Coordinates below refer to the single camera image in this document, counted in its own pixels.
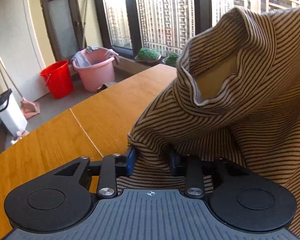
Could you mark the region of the beige black striped sweater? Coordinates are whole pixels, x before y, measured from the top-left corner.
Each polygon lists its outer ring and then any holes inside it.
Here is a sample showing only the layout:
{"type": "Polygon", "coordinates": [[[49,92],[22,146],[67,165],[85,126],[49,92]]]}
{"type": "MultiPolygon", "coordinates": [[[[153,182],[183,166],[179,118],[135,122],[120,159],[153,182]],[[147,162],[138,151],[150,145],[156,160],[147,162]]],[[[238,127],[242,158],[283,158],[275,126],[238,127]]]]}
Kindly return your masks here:
{"type": "Polygon", "coordinates": [[[224,157],[287,188],[300,237],[300,7],[234,8],[191,38],[177,77],[128,133],[140,157],[118,189],[184,188],[164,149],[204,161],[224,157]]]}

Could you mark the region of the pink plastic tub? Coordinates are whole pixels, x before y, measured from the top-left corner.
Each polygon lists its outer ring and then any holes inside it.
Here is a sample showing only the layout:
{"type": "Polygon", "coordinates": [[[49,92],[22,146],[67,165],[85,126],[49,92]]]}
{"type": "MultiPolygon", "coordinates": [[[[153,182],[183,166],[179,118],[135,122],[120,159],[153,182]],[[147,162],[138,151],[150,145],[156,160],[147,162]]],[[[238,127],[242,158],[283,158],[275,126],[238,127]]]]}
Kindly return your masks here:
{"type": "Polygon", "coordinates": [[[119,59],[116,52],[112,49],[91,46],[80,51],[91,63],[91,66],[85,68],[72,66],[78,72],[87,91],[96,92],[103,84],[115,81],[113,61],[119,59]]]}

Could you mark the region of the red plastic bucket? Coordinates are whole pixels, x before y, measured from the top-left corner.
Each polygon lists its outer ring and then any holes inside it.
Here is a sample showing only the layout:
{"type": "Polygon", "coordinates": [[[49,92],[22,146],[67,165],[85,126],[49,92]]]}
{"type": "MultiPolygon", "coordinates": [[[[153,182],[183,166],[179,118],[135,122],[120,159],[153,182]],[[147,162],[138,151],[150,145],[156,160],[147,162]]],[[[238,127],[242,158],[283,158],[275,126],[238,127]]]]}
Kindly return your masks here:
{"type": "Polygon", "coordinates": [[[46,87],[55,99],[61,99],[73,91],[68,63],[68,60],[59,61],[40,72],[46,87]]]}

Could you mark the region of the green scrub slipper far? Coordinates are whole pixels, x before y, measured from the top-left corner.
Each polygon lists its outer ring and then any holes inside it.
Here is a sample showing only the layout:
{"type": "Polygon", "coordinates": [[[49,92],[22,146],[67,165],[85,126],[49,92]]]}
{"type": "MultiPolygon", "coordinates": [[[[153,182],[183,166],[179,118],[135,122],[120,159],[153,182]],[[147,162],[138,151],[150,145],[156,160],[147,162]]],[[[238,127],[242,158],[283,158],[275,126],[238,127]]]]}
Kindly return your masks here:
{"type": "Polygon", "coordinates": [[[179,57],[180,54],[172,53],[170,56],[163,59],[163,64],[166,64],[171,67],[176,67],[179,57]]]}

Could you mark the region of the green scrub slipper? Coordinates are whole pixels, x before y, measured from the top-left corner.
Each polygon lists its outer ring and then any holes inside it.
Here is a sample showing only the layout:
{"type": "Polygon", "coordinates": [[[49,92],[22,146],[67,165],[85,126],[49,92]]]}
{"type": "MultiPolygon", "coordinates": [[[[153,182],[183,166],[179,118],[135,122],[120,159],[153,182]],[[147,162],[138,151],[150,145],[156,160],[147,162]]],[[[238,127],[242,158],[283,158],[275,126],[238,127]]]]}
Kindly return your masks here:
{"type": "Polygon", "coordinates": [[[136,57],[134,58],[135,61],[145,62],[145,63],[154,63],[161,59],[161,55],[149,48],[141,48],[136,57]]]}
{"type": "Polygon", "coordinates": [[[179,57],[180,54],[172,53],[170,56],[163,59],[163,64],[166,64],[171,67],[176,67],[179,57]]]}

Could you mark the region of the grey cloth on tub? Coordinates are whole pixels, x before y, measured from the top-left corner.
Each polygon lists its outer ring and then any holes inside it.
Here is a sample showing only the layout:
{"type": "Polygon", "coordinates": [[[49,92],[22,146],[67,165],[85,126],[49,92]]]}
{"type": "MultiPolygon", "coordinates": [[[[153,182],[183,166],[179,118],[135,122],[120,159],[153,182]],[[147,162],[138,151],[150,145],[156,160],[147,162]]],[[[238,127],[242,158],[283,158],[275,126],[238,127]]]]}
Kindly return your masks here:
{"type": "Polygon", "coordinates": [[[73,66],[76,66],[77,68],[85,68],[91,66],[91,63],[88,61],[88,59],[85,57],[85,55],[78,51],[70,60],[71,64],[73,66]]]}

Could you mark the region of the green scrub slipper near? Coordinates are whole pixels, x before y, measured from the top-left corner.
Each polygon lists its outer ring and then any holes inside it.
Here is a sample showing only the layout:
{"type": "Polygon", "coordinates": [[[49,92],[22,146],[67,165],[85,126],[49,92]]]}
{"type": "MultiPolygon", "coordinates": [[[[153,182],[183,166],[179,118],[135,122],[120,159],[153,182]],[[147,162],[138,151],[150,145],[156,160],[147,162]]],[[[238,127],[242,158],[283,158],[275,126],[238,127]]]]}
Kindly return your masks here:
{"type": "Polygon", "coordinates": [[[149,48],[141,48],[136,57],[134,58],[135,61],[145,62],[145,63],[154,63],[161,59],[161,55],[149,48]]]}

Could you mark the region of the white black-lidded bin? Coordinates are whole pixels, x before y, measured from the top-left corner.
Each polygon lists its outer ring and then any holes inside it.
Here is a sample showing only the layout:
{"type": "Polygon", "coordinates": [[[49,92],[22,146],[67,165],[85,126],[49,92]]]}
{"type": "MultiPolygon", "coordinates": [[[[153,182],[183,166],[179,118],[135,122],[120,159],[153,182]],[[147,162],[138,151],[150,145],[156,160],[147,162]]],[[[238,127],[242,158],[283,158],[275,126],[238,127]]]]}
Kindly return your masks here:
{"type": "Polygon", "coordinates": [[[26,129],[27,120],[11,89],[0,94],[0,119],[15,138],[18,137],[18,132],[26,129]]]}

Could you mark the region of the frosted glass brown door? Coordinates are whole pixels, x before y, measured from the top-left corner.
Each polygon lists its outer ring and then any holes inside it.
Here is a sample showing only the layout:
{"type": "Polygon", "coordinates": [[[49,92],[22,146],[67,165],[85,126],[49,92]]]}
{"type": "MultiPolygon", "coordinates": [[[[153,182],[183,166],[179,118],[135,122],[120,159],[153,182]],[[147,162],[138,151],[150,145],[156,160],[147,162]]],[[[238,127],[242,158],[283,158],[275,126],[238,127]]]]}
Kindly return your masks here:
{"type": "Polygon", "coordinates": [[[40,0],[56,61],[71,59],[85,45],[78,0],[40,0]]]}

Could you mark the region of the grey mop pole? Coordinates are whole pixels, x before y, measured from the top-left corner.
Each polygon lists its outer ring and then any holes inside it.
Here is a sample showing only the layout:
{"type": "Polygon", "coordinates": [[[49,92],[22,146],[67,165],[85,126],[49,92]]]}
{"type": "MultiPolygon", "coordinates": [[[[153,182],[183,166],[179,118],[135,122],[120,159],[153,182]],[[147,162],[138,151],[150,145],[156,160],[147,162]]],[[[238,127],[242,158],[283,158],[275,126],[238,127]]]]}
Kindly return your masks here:
{"type": "Polygon", "coordinates": [[[86,29],[86,21],[87,21],[88,1],[89,0],[85,0],[85,4],[84,4],[82,48],[84,48],[85,44],[86,44],[86,41],[85,41],[85,29],[86,29]]]}

